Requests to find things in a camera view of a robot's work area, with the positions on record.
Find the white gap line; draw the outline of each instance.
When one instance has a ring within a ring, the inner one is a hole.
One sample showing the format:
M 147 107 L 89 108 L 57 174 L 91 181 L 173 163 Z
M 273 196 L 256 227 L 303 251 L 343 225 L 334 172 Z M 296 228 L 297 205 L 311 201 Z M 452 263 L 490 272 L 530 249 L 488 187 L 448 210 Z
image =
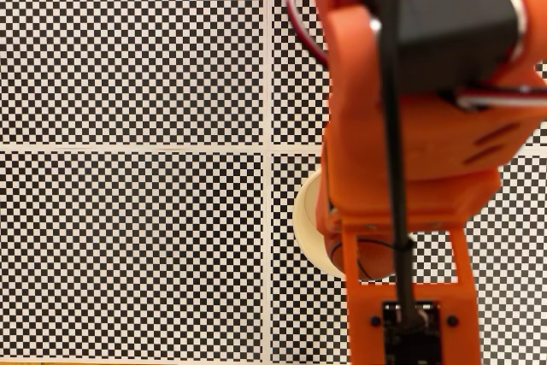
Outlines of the white gap line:
M 264 147 L 259 144 L 0 144 L 0 151 L 261 153 Z
M 547 157 L 547 146 L 523 146 L 515 156 L 540 156 Z
M 191 153 L 302 153 L 319 154 L 318 144 L 0 144 L 0 151 L 19 152 L 191 152 Z
M 316 154 L 321 153 L 320 144 L 272 144 L 269 152 L 276 154 Z
M 271 155 L 262 155 L 262 362 L 272 361 L 272 318 L 271 318 L 271 263 L 272 263 L 272 215 L 271 215 Z
M 63 357 L 63 358 L 55 358 L 55 357 L 50 357 L 50 356 L 30 356 L 30 357 L 24 357 L 24 358 L 19 358 L 17 356 L 15 357 L 12 357 L 12 358 L 9 358 L 9 357 L 4 357 L 4 358 L 0 358 L 0 363 L 3 363 L 3 362 L 17 362 L 17 363 L 49 363 L 49 362 L 54 362 L 54 363 L 77 363 L 77 364 L 81 364 L 81 363 L 89 363 L 89 364 L 93 364 L 93 363 L 100 363 L 100 364 L 104 364 L 104 363 L 112 363 L 112 364 L 149 364 L 149 365 L 170 365 L 170 364 L 173 364 L 173 365 L 179 365 L 181 364 L 181 361 L 155 361 L 155 360 L 143 360 L 143 359 L 85 359 L 85 358 L 81 358 L 81 357 L 77 357 L 77 356 L 74 356 L 74 357 Z M 220 362 L 220 361 L 217 361 L 217 364 L 221 365 L 221 363 L 223 365 L 226 365 L 226 362 Z M 208 365 L 213 365 L 214 362 L 207 362 Z
M 272 328 L 271 328 L 271 310 L 270 310 L 270 265 L 272 260 L 272 228 L 270 215 L 270 197 L 271 193 L 271 174 L 272 163 L 269 151 L 272 147 L 272 101 L 270 91 L 272 90 L 272 4 L 271 0 L 263 1 L 263 49 L 264 49 L 264 122 L 262 123 L 262 134 L 264 151 L 262 152 L 262 363 L 272 361 Z
M 143 364 L 143 365 L 260 365 L 263 362 L 247 362 L 247 361 L 156 361 L 156 360 L 139 360 L 139 359 L 82 359 L 80 357 L 69 357 L 69 358 L 54 358 L 54 357 L 25 357 L 25 358 L 0 358 L 0 363 L 3 362 L 17 362 L 17 363 L 66 363 L 66 364 Z

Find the black connector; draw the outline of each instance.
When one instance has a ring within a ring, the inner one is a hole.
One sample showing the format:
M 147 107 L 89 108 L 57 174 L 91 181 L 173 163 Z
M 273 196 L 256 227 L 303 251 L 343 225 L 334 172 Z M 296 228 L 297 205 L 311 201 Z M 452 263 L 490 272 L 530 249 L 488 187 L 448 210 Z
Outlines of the black connector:
M 362 1 L 380 15 L 381 0 Z M 510 0 L 398 0 L 397 14 L 400 92 L 484 82 L 520 40 Z
M 436 302 L 418 302 L 420 312 L 426 318 L 424 326 L 415 333 L 402 333 L 398 325 L 399 307 L 387 302 L 382 307 L 384 325 L 384 352 L 386 365 L 440 365 L 442 345 L 440 336 L 440 312 Z

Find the black cable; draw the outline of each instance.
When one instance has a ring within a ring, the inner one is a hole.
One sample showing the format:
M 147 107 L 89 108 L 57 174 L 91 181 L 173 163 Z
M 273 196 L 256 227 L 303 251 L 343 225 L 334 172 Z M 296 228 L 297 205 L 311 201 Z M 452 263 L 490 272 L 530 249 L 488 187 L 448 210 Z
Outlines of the black cable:
M 397 300 L 401 307 L 401 328 L 410 331 L 423 325 L 418 314 L 412 283 L 412 247 L 407 233 L 404 189 L 403 147 L 397 86 L 397 40 L 399 0 L 380 0 L 379 63 L 381 68 L 382 108 L 390 185 Z
M 371 243 L 371 244 L 378 244 L 378 245 L 383 245 L 384 247 L 387 247 L 387 248 L 391 248 L 392 250 L 396 250 L 396 248 L 393 246 L 393 244 L 390 244 L 390 243 L 386 243 L 385 241 L 382 241 L 381 239 L 376 239 L 376 238 L 363 238 L 363 237 L 358 237 L 357 238 L 357 243 Z M 415 245 L 415 242 L 411 239 L 409 241 L 409 247 L 411 248 L 414 248 L 414 245 Z M 332 248 L 331 248 L 331 252 L 330 252 L 330 259 L 332 261 L 332 256 L 334 256 L 334 253 L 338 250 L 338 248 L 340 248 L 342 246 L 342 242 L 337 242 Z M 357 266 L 359 267 L 359 269 L 361 270 L 361 272 L 363 274 L 365 274 L 367 276 L 367 278 L 371 281 L 374 281 L 375 279 L 373 277 L 371 277 L 367 270 L 362 266 L 361 264 L 361 261 L 359 261 L 359 258 L 357 258 Z

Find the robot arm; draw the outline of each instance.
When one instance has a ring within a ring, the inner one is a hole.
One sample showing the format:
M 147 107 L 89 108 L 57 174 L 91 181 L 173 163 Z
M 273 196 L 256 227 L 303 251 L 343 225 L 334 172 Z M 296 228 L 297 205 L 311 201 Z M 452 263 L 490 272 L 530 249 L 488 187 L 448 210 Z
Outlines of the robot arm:
M 350 360 L 478 365 L 476 296 L 463 226 L 498 189 L 498 166 L 547 115 L 545 83 L 533 69 L 547 57 L 544 0 L 399 0 L 398 177 L 387 161 L 394 144 L 385 127 L 389 78 L 381 81 L 380 46 L 390 22 L 382 21 L 381 2 L 316 4 L 332 92 L 315 219 L 327 253 L 346 277 Z M 375 21 L 382 24 L 379 33 Z M 401 328 L 397 286 L 363 282 L 399 274 L 401 259 L 393 256 L 409 252 L 397 241 L 395 250 L 390 247 L 397 178 L 404 188 L 405 230 L 449 232 L 458 278 L 412 285 L 421 318 L 412 333 Z

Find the red wire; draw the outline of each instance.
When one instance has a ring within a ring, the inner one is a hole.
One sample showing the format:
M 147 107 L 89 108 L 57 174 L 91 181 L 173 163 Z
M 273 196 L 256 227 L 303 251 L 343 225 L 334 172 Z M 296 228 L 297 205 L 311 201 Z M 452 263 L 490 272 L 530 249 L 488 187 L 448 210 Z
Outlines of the red wire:
M 291 5 L 291 0 L 285 0 L 285 5 L 287 8 L 287 14 L 289 15 L 289 20 L 291 21 L 292 27 L 294 28 L 298 39 L 302 42 L 304 48 L 323 66 L 328 67 L 328 60 L 325 58 L 324 54 L 321 54 L 317 48 L 318 45 L 310 42 L 308 36 L 306 35 L 305 29 L 300 25 L 298 18 L 295 15 L 295 10 L 293 10 Z

